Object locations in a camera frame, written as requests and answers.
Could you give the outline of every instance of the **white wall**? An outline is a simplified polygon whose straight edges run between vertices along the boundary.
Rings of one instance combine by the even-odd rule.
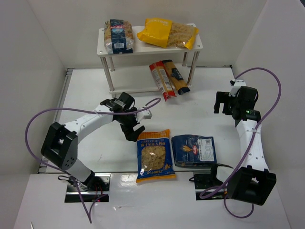
[[[118,18],[133,26],[162,17],[195,23],[203,51],[198,65],[235,62],[266,0],[29,0],[65,67],[101,67],[96,55],[98,29]],[[182,56],[166,55],[182,61]],[[114,64],[151,64],[160,56],[114,58]]]
[[[57,105],[65,69],[26,0],[0,1],[0,33],[0,225],[10,229],[29,174],[38,168],[24,144],[25,126]],[[37,155],[53,116],[44,115],[30,130]]]
[[[265,67],[281,80],[282,97],[263,124],[262,141],[293,229],[305,228],[304,22],[300,0],[268,0],[233,68],[237,75],[251,67]],[[275,80],[259,71],[245,79],[258,89],[257,109],[265,114],[277,96]]]

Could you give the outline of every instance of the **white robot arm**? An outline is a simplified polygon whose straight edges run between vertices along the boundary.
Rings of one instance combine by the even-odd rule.
[[[136,114],[116,115],[137,111],[131,107],[134,98],[122,93],[119,99],[105,100],[94,109],[96,114],[86,114],[66,124],[53,123],[48,130],[43,143],[41,153],[61,170],[68,172],[77,178],[87,189],[95,187],[99,183],[99,177],[87,168],[77,157],[77,145],[86,136],[103,125],[118,121],[125,137],[129,141],[137,141],[139,134],[145,129],[141,126],[137,130],[133,128],[140,124],[142,119],[150,119],[152,114],[145,110]],[[110,114],[98,114],[98,112],[113,112]]]
[[[231,81],[230,92],[217,92],[214,113],[219,113],[220,104],[224,104],[223,113],[232,115],[240,138],[241,156],[244,155],[255,131],[254,141],[241,167],[228,182],[228,197],[257,205],[263,205],[276,183],[276,176],[269,172],[263,154],[261,141],[261,120],[259,111],[254,110],[258,99],[256,89],[247,87],[243,80]],[[232,173],[228,167],[218,167],[216,178],[224,182]]]

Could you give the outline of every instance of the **yellow pasta bag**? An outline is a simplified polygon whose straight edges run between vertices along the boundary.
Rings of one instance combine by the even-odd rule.
[[[160,132],[143,132],[139,135],[136,183],[145,180],[176,178],[169,137],[169,129]]]
[[[169,46],[193,48],[199,29],[161,18],[147,18],[145,28],[137,34],[139,40],[163,48]]]

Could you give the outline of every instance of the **spaghetti package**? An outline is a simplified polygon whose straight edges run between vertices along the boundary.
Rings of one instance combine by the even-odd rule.
[[[149,68],[151,69],[152,76],[165,101],[167,101],[167,99],[170,97],[176,97],[172,84],[166,75],[162,61],[149,65]]]
[[[137,34],[139,40],[163,48],[169,46],[193,48],[199,29],[161,18],[147,18],[145,28]]]
[[[160,132],[143,132],[139,135],[136,183],[146,180],[176,178],[169,137],[169,129]]]
[[[132,25],[128,21],[110,19],[105,22],[104,45],[108,54],[133,52]]]
[[[165,60],[162,61],[164,65],[164,69],[167,73],[168,78],[175,86],[179,95],[187,93],[190,91],[187,84],[185,83],[184,79],[182,78],[180,72],[176,68],[176,65],[173,63],[172,60]]]

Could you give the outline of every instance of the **shelf leg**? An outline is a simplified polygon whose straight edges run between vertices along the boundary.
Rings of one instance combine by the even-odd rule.
[[[184,53],[184,57],[183,57],[183,62],[182,62],[182,66],[185,67],[186,66],[186,62],[187,62],[187,56],[189,55],[188,52]]]
[[[101,62],[102,62],[103,68],[104,68],[104,72],[105,72],[106,79],[107,79],[107,82],[108,82],[108,85],[109,85],[109,89],[110,89],[111,92],[113,92],[114,91],[114,86],[113,86],[112,79],[111,79],[111,76],[110,76],[110,72],[109,72],[109,69],[108,69],[108,64],[107,64],[107,61],[106,61],[106,57],[101,57]]]
[[[114,72],[115,68],[114,68],[114,64],[113,64],[113,60],[112,60],[111,56],[109,57],[109,60],[110,60],[110,71]]]
[[[193,76],[194,76],[194,72],[195,72],[195,68],[196,68],[196,62],[198,60],[199,53],[200,52],[195,52],[194,53],[194,57],[193,57],[193,61],[192,61],[191,69],[190,69],[189,78],[187,80],[187,85],[189,85],[189,86],[192,85],[192,80],[193,80]]]

